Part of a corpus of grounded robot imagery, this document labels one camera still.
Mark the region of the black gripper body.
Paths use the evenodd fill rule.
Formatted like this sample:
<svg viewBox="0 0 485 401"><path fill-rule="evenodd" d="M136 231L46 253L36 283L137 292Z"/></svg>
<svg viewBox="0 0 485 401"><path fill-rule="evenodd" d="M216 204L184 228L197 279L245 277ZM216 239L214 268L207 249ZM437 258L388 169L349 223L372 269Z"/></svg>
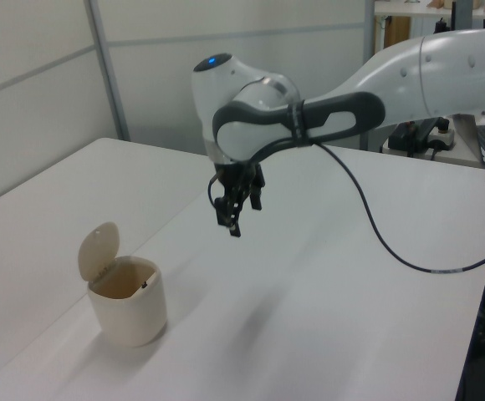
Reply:
<svg viewBox="0 0 485 401"><path fill-rule="evenodd" d="M259 163L232 163L228 165L214 165L217 177L224 188L224 195L230 194L234 189L258 188L265 186L263 171Z"/></svg>

